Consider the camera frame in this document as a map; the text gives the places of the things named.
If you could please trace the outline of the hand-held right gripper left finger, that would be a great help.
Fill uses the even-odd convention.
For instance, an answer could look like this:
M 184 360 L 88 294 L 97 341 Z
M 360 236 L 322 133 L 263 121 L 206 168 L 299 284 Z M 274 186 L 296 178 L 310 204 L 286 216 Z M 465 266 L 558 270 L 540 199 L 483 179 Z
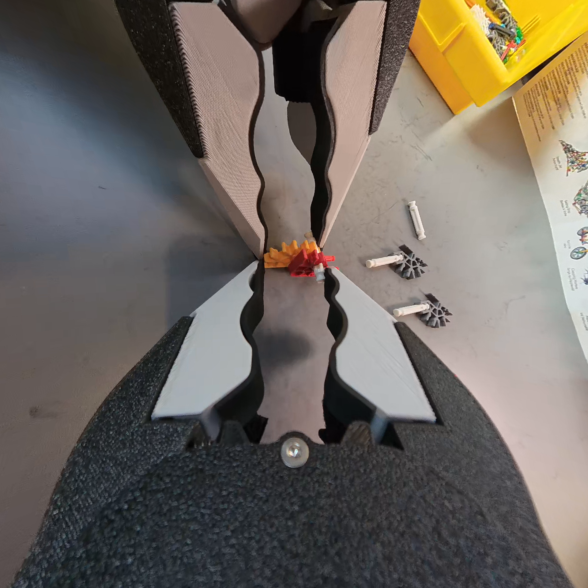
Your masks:
M 254 441 L 266 420 L 254 331 L 263 317 L 262 261 L 254 261 L 190 314 L 191 322 L 151 413 L 195 420 L 213 440 L 228 421 Z

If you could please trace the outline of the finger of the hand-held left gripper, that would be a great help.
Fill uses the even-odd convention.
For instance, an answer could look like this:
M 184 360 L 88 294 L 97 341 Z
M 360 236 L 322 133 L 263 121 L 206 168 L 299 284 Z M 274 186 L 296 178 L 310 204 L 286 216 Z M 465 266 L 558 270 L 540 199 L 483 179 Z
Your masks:
M 326 210 L 318 229 L 312 229 L 320 247 L 370 142 L 385 17 L 385 1 L 354 2 L 342 8 L 325 44 L 321 83 L 332 135 L 325 164 Z
M 200 166 L 246 245 L 262 256 L 263 178 L 253 147 L 260 56 L 218 4 L 173 2 L 169 11 L 203 150 Z

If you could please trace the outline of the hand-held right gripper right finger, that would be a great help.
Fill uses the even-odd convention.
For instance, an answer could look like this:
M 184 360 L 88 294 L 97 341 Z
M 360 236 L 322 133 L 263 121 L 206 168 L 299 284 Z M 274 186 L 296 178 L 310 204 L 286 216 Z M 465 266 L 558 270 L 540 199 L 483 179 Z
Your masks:
M 324 385 L 324 442 L 341 443 L 355 422 L 375 443 L 401 443 L 396 423 L 437 425 L 396 319 L 339 269 L 325 271 L 327 327 L 334 338 Z

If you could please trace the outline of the yellow toy connector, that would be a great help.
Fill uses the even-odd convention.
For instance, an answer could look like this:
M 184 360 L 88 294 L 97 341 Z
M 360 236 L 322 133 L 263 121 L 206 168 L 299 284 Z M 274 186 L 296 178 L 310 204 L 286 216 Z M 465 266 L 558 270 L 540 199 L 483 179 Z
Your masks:
M 321 249 L 315 241 L 305 240 L 300 246 L 295 240 L 290 244 L 283 242 L 281 250 L 271 247 L 269 251 L 263 255 L 264 267 L 266 269 L 287 268 L 290 262 L 296 258 L 301 251 L 305 251 L 308 254 L 312 251 L 320 252 Z

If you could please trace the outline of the red toy connector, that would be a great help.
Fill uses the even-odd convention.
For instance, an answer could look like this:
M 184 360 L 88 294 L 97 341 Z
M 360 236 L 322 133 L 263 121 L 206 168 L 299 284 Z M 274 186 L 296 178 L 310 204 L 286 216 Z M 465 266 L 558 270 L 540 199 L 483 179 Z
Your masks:
M 294 258 L 289 266 L 288 271 L 290 276 L 292 277 L 315 277 L 313 273 L 313 261 L 316 259 L 312 259 L 315 252 L 306 253 L 305 251 L 301 251 L 296 258 Z M 323 252 L 320 252 L 320 261 L 324 264 L 324 269 L 329 267 L 329 262 L 334 262 L 336 260 L 335 256 L 325 255 Z

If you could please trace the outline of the grey toy connector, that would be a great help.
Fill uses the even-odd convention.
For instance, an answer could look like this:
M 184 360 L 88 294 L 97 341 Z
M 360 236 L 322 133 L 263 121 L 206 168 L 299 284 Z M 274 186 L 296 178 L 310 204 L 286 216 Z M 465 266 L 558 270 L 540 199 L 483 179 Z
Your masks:
M 433 294 L 427 293 L 425 297 L 426 300 L 423 301 L 423 304 L 428 304 L 428 308 L 419 313 L 419 319 L 431 328 L 445 327 L 450 322 L 448 317 L 453 315 L 452 312 L 443 306 Z
M 411 280 L 419 278 L 428 265 L 406 245 L 399 246 L 398 254 L 402 255 L 401 261 L 393 265 L 393 270 L 400 277 Z

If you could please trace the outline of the yellow plastic bin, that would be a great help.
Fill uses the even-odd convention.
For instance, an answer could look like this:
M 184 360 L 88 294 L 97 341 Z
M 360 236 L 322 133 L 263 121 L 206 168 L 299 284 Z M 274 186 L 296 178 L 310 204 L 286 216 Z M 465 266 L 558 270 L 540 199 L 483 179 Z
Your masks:
M 486 1 L 421 1 L 409 48 L 453 114 L 483 106 L 587 32 L 587 1 L 505 1 L 522 47 L 497 53 L 472 12 Z

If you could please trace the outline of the pile of toy building parts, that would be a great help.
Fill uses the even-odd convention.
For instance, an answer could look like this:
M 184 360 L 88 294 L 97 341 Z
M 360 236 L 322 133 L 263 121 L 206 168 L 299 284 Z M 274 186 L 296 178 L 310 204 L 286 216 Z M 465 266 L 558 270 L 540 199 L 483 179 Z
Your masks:
M 523 31 L 505 1 L 465 1 L 465 4 L 504 65 L 525 47 Z

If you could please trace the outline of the folded instruction sheet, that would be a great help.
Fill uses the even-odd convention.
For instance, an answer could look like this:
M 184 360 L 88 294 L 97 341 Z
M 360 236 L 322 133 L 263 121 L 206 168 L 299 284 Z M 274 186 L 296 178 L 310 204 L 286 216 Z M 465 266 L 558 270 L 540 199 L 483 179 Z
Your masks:
M 513 105 L 587 357 L 587 33 L 520 88 Z

